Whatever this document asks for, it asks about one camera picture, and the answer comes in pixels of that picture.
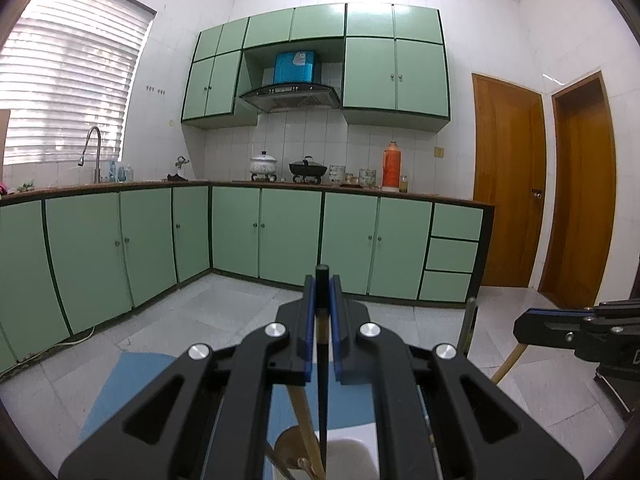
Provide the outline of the black chopstick with silver band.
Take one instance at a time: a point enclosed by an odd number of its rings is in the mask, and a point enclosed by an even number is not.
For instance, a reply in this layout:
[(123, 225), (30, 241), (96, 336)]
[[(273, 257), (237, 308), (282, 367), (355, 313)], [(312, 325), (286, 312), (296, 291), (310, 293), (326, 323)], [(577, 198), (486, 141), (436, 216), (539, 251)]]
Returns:
[(463, 322), (457, 344), (458, 351), (464, 356), (468, 356), (471, 349), (477, 312), (478, 305), (476, 298), (471, 297), (466, 300)]

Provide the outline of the metal spoon left compartment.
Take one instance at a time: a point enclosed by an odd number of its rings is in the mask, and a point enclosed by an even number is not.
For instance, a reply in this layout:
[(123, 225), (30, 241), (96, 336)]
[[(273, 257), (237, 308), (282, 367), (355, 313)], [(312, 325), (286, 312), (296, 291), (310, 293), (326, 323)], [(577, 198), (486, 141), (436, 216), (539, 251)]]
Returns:
[(274, 445), (266, 443), (265, 451), (276, 470), (276, 479), (295, 479), (294, 471), (303, 471), (302, 479), (314, 478), (299, 426), (285, 429)]

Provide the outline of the wooden door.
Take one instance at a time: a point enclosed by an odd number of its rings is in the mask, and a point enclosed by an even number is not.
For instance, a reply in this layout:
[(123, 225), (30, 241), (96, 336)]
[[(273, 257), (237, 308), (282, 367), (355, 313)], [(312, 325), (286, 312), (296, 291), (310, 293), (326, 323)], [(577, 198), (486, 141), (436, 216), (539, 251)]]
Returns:
[(560, 309), (597, 302), (610, 253), (616, 154), (600, 72), (552, 96), (556, 177), (552, 226), (538, 290)]
[(547, 145), (542, 97), (474, 74), (474, 200), (495, 206), (482, 283), (526, 287), (538, 249)]

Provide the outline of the white utensil holder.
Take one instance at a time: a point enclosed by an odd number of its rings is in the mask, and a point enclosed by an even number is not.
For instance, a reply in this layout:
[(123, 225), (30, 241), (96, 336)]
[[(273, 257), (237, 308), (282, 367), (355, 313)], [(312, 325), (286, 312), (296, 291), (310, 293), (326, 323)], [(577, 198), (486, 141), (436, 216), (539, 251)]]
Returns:
[[(293, 472), (301, 479), (303, 471)], [(328, 431), (326, 442), (327, 479), (378, 479), (378, 441), (375, 424)]]

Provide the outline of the lower green cabinets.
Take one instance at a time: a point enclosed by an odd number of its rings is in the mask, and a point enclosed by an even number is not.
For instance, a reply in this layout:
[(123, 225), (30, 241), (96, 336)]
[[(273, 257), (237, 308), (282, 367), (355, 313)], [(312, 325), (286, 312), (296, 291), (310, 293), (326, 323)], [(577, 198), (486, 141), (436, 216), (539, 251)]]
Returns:
[(206, 271), (299, 286), (323, 263), (357, 296), (460, 306), (494, 210), (432, 196), (160, 183), (1, 202), (1, 366), (141, 307)]

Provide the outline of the green cabinets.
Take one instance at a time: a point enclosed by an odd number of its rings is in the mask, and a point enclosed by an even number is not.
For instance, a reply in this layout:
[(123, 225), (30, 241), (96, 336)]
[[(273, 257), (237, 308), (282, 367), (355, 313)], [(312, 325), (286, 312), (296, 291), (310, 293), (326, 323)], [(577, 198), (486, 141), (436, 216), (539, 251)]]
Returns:
[(323, 263), (357, 296), (460, 306), (494, 210), (432, 196), (160, 183), (1, 202), (1, 366), (141, 307), (206, 271), (299, 286)]
[(338, 110), (354, 125), (437, 132), (450, 121), (439, 10), (325, 3), (239, 18), (198, 35), (181, 119), (202, 129)]

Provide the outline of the small figurine on counter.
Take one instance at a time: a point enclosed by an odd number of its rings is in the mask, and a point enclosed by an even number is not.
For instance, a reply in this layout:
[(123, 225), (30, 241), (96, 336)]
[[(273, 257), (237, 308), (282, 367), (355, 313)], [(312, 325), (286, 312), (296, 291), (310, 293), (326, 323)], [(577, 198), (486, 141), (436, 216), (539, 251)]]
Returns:
[(180, 155), (175, 161), (175, 170), (172, 174), (167, 175), (167, 180), (171, 182), (186, 181), (184, 170), (190, 164), (190, 160)]

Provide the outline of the orange thermos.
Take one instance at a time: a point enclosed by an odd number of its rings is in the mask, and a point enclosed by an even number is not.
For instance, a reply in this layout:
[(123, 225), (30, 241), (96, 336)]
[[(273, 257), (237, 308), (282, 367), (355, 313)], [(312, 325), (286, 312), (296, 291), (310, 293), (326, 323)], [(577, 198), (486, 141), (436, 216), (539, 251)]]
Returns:
[(395, 140), (391, 140), (383, 152), (382, 189), (399, 190), (401, 170), (401, 150)]

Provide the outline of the white cooking pot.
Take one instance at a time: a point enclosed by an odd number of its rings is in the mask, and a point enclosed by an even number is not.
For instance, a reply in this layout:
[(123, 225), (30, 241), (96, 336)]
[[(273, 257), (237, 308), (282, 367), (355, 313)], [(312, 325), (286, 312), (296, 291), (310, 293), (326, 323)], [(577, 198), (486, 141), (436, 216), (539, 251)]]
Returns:
[(277, 159), (269, 155), (266, 151), (253, 156), (250, 159), (250, 180), (276, 182)]

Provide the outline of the patterned ceramic jar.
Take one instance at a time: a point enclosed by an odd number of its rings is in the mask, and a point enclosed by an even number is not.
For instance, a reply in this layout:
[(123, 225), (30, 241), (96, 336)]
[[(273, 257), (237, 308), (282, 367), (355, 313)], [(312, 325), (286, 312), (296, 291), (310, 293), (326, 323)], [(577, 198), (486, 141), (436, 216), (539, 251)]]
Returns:
[(346, 167), (344, 165), (329, 166), (330, 185), (341, 185), (345, 182)]

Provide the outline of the black wok with lid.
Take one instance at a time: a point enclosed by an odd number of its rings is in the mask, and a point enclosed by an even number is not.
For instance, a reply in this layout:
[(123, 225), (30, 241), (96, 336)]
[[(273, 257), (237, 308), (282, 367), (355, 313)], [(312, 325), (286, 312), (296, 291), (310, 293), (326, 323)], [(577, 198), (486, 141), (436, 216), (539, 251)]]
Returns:
[(290, 168), (294, 183), (310, 183), (314, 185), (319, 185), (328, 171), (326, 166), (315, 162), (311, 156), (305, 156), (298, 162), (290, 162), (288, 168)]

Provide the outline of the upper green cabinets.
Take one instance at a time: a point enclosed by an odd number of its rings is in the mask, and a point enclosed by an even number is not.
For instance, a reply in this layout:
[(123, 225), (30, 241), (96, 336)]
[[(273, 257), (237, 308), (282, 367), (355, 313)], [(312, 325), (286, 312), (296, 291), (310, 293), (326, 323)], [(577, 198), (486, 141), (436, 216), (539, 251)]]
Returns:
[(239, 18), (198, 35), (181, 119), (202, 129), (338, 110), (354, 125), (437, 132), (450, 121), (439, 10), (325, 3)]

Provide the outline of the black range hood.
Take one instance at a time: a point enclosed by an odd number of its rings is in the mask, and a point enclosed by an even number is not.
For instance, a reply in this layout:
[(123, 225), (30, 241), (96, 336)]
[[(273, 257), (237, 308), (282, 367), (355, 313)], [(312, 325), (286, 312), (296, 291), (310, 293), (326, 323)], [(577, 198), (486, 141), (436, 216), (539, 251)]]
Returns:
[(265, 114), (298, 108), (336, 110), (341, 107), (341, 101), (333, 87), (313, 82), (268, 84), (243, 93), (241, 99)]

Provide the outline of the cardboard box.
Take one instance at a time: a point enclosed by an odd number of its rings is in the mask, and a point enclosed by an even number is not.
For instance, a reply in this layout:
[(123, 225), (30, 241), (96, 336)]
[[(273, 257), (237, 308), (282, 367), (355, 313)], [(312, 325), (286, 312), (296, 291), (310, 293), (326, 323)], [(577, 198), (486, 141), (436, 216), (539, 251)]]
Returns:
[(3, 159), (6, 150), (6, 135), (8, 134), (10, 110), (0, 110), (0, 180), (3, 179)]

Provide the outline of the window blinds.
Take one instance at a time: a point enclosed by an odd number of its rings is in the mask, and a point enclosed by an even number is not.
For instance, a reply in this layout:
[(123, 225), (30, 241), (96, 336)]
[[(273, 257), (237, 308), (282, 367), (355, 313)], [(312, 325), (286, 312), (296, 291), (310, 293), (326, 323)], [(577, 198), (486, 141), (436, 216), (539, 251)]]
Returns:
[(154, 18), (136, 0), (30, 0), (1, 49), (4, 163), (120, 159)]

